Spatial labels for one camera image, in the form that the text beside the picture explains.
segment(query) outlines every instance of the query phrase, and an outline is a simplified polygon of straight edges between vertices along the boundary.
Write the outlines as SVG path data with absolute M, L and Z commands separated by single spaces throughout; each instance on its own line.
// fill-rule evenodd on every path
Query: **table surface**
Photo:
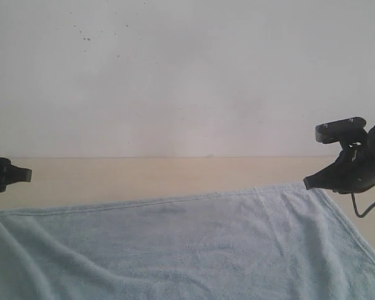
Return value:
M 334 157 L 13 159 L 33 170 L 32 183 L 9 186 L 0 209 L 137 201 L 293 183 Z M 329 193 L 375 249 L 375 210 L 354 215 L 350 196 Z M 360 211 L 375 201 L 375 188 L 359 195 Z

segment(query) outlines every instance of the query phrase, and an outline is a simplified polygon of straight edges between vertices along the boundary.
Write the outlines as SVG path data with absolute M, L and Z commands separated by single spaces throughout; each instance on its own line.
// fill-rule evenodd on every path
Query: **towel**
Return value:
M 375 252 L 322 190 L 0 210 L 0 300 L 375 299 Z

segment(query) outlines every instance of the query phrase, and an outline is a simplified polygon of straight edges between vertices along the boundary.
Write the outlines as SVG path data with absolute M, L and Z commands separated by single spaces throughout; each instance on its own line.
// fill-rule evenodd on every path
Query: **white wall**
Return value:
M 337 154 L 355 115 L 375 0 L 0 0 L 0 155 Z

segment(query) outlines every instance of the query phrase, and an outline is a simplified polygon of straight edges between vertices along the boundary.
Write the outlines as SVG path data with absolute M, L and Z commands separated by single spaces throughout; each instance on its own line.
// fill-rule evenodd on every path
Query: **black cable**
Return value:
M 358 212 L 358 209 L 357 209 L 357 204 L 356 204 L 356 197 L 354 195 L 354 193 L 352 192 L 351 193 L 351 201 L 352 201 L 352 205 L 354 207 L 354 212 L 356 213 L 356 216 L 359 217 L 359 218 L 363 218 L 365 217 L 373 208 L 375 208 L 375 202 L 372 203 L 364 212 L 363 214 L 360 214 Z

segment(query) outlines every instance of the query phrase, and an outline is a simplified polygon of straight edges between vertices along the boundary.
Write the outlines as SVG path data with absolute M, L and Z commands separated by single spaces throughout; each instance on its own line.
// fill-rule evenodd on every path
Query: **robotic arm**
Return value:
M 0 193 L 6 191 L 9 184 L 30 183 L 31 178 L 31 170 L 13 166 L 9 159 L 0 157 Z
M 359 214 L 356 193 L 375 186 L 375 126 L 366 132 L 361 117 L 322 124 L 316 127 L 316 140 L 323 144 L 339 142 L 342 151 L 334 163 L 304 179 L 307 189 L 330 189 L 339 194 L 351 194 L 354 212 L 365 217 L 375 203 Z

